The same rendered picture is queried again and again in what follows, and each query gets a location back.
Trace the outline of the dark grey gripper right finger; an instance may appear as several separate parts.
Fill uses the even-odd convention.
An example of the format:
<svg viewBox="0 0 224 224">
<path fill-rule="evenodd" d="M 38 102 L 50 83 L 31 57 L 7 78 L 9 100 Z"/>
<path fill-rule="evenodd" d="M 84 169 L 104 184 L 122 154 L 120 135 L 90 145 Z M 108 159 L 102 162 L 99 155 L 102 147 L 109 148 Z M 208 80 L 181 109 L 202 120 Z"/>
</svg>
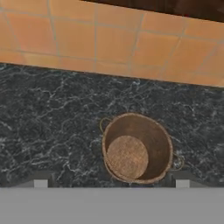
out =
<svg viewBox="0 0 224 224">
<path fill-rule="evenodd" d="M 209 184 L 197 180 L 189 171 L 170 171 L 171 179 L 176 188 L 206 188 Z"/>
</svg>

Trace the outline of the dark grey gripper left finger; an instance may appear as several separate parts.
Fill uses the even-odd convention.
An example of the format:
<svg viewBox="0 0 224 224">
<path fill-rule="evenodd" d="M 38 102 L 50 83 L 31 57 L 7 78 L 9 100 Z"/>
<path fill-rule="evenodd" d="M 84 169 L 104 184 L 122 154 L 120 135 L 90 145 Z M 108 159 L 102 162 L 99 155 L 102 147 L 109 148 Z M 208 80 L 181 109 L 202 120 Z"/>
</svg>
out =
<svg viewBox="0 0 224 224">
<path fill-rule="evenodd" d="M 55 175 L 52 171 L 36 171 L 27 179 L 11 185 L 14 188 L 51 188 L 55 186 Z"/>
</svg>

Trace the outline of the dark wood wall cabinet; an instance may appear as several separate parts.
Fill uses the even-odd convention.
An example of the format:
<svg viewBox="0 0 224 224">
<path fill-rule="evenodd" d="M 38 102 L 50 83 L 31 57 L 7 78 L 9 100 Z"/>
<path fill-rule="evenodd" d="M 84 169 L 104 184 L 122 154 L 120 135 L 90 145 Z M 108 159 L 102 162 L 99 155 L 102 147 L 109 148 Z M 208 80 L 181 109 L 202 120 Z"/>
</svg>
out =
<svg viewBox="0 0 224 224">
<path fill-rule="evenodd" d="M 81 0 L 224 23 L 224 0 Z"/>
</svg>

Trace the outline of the brown woven basket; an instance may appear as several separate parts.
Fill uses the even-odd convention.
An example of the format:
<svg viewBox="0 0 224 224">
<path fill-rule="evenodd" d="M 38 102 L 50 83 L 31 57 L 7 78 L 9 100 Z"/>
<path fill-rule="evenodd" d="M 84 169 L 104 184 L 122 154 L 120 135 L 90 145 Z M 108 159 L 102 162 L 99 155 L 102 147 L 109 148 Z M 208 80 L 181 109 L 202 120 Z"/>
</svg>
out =
<svg viewBox="0 0 224 224">
<path fill-rule="evenodd" d="M 174 152 L 166 129 L 155 120 L 137 113 L 121 114 L 101 125 L 101 150 L 108 173 L 126 183 L 153 184 L 167 172 L 180 170 L 185 160 Z"/>
</svg>

